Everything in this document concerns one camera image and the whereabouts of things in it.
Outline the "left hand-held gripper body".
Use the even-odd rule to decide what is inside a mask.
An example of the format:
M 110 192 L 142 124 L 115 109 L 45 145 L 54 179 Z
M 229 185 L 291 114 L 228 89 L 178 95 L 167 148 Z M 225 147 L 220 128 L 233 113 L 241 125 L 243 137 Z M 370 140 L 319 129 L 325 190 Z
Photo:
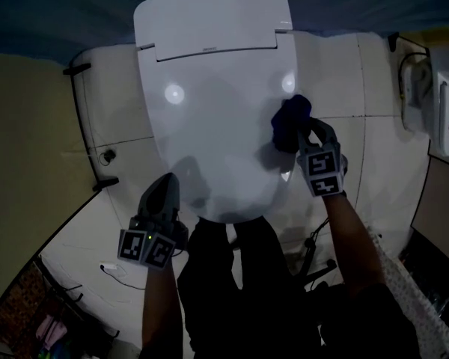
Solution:
M 121 230 L 117 258 L 128 263 L 163 270 L 174 251 L 185 251 L 189 230 L 181 221 L 134 217 Z

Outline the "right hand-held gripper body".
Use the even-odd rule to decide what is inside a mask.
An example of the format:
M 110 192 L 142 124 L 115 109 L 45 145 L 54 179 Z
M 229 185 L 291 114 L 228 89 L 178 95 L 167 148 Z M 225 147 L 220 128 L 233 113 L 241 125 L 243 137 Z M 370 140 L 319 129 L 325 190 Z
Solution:
M 303 143 L 296 159 L 313 197 L 327 197 L 344 192 L 347 159 L 336 141 L 323 146 Z

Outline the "blue wiping cloth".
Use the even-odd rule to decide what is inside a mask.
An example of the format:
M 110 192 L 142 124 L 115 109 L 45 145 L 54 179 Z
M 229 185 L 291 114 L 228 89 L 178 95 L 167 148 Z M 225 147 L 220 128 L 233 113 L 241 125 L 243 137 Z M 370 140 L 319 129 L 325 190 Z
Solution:
M 311 103 L 297 94 L 282 102 L 280 109 L 271 119 L 275 148 L 284 153 L 299 151 L 299 134 L 309 134 Z

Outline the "white toilet lid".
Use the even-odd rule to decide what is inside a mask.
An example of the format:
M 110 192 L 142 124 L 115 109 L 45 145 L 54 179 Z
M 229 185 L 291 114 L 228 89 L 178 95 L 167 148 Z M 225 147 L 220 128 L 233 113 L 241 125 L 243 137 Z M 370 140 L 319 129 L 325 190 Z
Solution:
M 285 196 L 294 158 L 272 143 L 272 118 L 296 91 L 291 34 L 274 49 L 215 52 L 158 61 L 138 53 L 141 85 L 159 155 L 197 216 L 238 223 Z

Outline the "person's left forearm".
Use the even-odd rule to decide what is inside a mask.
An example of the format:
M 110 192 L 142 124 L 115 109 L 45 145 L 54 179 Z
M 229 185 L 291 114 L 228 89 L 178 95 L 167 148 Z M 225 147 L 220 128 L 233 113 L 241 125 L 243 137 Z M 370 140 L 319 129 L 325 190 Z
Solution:
M 147 273 L 139 359 L 183 359 L 183 319 L 172 264 Z

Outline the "person's right forearm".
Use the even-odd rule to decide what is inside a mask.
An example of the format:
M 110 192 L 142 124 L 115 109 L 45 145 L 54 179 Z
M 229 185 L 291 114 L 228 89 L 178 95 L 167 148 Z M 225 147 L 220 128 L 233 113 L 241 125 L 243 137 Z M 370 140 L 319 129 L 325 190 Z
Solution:
M 325 196 L 337 264 L 351 296 L 378 283 L 384 283 L 375 245 L 347 197 Z

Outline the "round floor drain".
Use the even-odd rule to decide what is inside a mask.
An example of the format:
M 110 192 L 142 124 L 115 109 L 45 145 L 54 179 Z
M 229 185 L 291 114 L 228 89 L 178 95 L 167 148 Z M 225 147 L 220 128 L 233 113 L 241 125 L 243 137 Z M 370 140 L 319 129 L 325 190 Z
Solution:
M 98 155 L 98 162 L 102 165 L 102 166 L 109 166 L 110 163 L 116 158 L 116 153 L 115 151 L 113 151 L 113 149 L 107 149 L 103 152 L 101 152 L 101 154 Z

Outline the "black metal rack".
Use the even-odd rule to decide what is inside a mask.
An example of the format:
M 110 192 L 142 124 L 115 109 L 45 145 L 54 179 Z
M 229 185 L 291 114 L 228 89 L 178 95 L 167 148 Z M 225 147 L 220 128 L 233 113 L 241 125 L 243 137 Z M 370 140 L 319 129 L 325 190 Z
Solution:
M 40 351 L 48 352 L 51 359 L 107 359 L 118 333 L 108 331 L 99 319 L 85 311 L 83 285 L 61 285 L 41 258 L 36 258 L 34 263 L 48 286 L 46 297 L 34 314 L 36 330 L 47 315 L 60 319 L 67 327 L 67 334 L 50 350 L 38 340 Z

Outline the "person's dark clothing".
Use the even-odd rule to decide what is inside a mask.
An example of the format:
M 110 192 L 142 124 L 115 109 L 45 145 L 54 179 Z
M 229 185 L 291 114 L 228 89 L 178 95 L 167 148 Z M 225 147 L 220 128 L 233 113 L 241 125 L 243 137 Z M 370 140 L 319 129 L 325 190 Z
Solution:
M 242 286 L 225 225 L 204 219 L 172 280 L 194 359 L 421 359 L 415 327 L 386 285 L 306 292 L 265 218 L 235 230 Z

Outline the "pink cloth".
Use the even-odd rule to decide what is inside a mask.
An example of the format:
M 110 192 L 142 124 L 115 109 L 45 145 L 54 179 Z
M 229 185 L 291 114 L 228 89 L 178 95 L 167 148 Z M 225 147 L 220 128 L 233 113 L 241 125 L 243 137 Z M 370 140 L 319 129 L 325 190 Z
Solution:
M 47 315 L 36 330 L 35 336 L 42 343 L 42 347 L 50 350 L 66 334 L 65 324 L 60 319 Z

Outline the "brown woven mat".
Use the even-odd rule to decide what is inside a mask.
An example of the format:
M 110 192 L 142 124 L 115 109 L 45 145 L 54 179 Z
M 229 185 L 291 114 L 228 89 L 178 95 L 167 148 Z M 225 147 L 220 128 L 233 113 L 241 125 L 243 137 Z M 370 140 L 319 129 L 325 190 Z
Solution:
M 13 352 L 46 297 L 46 279 L 35 263 L 28 265 L 0 300 L 0 343 Z

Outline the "black floor mat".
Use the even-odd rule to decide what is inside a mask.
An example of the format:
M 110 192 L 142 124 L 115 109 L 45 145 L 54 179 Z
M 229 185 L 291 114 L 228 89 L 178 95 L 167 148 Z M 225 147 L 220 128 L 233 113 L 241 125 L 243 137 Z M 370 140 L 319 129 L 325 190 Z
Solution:
M 399 259 L 438 313 L 449 315 L 449 258 L 413 230 Z

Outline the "patterned floor mat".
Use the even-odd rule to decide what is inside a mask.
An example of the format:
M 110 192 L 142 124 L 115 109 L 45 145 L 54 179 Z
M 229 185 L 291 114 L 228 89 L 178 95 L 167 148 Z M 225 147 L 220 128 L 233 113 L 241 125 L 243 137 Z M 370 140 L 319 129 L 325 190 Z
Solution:
M 382 239 L 370 233 L 377 249 L 385 282 L 401 310 L 414 325 L 422 359 L 449 359 L 449 327 L 418 288 L 410 273 L 385 252 Z

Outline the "blue backdrop curtain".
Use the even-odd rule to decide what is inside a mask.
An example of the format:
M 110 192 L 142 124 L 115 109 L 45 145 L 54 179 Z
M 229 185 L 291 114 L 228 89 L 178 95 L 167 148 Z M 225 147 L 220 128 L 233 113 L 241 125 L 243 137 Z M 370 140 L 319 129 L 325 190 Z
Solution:
M 86 49 L 131 43 L 145 0 L 0 0 L 0 53 L 67 64 Z M 288 0 L 293 27 L 322 37 L 382 36 L 449 25 L 449 0 Z

